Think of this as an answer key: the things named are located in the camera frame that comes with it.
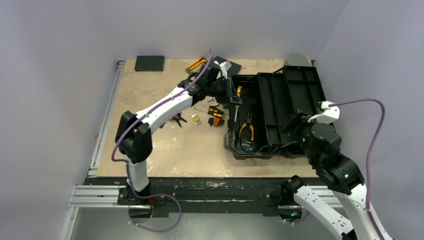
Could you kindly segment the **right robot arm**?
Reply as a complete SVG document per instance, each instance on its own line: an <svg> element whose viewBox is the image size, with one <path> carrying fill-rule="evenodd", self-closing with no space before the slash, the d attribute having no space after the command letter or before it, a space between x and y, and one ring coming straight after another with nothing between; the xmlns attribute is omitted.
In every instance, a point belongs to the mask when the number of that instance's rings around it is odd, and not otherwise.
<svg viewBox="0 0 424 240"><path fill-rule="evenodd" d="M282 183L279 204L303 207L337 240L390 240L367 199L368 189L360 168L341 153L342 138L334 126L295 111L282 131L300 143L312 169L339 200L347 216L322 200L297 175Z"/></svg>

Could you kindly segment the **yellow handled long pliers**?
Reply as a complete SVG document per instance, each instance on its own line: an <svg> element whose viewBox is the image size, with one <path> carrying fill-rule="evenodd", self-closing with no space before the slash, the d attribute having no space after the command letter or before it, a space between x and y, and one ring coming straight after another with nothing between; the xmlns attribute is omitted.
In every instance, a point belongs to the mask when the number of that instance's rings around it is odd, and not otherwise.
<svg viewBox="0 0 424 240"><path fill-rule="evenodd" d="M253 113L250 111L247 114L246 120L244 121L244 123L242 124L240 130L239 130L239 134L238 137L241 138L242 133L244 132L245 129L250 129L250 141L253 142L255 139L255 130L252 124L252 118L253 118Z"/></svg>

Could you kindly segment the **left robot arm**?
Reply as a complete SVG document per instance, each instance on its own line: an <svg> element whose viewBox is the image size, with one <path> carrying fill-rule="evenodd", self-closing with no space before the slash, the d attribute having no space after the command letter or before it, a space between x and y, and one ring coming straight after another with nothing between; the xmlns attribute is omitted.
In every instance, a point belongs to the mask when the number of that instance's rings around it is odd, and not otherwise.
<svg viewBox="0 0 424 240"><path fill-rule="evenodd" d="M231 66L229 61L206 63L201 72L182 80L158 102L136 113L126 111L121 115L112 152L123 154L127 185L131 189L129 197L136 204L142 205L150 197L147 158L153 151L152 135L160 126L206 97L213 97L220 104L241 102L229 79Z"/></svg>

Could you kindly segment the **black tool box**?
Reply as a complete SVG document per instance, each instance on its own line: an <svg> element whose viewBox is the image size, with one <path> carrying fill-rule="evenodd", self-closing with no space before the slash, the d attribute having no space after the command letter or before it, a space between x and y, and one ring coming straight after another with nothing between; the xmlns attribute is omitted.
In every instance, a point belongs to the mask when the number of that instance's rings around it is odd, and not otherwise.
<svg viewBox="0 0 424 240"><path fill-rule="evenodd" d="M299 142L290 141L282 128L294 111L316 115L321 102L326 100L318 71L313 66L284 66L276 72L231 77L234 86L242 86L242 104L234 122L235 107L229 107L226 148L237 160L250 158L271 159L283 155L288 158L305 156ZM245 128L239 130L252 112L254 141Z"/></svg>

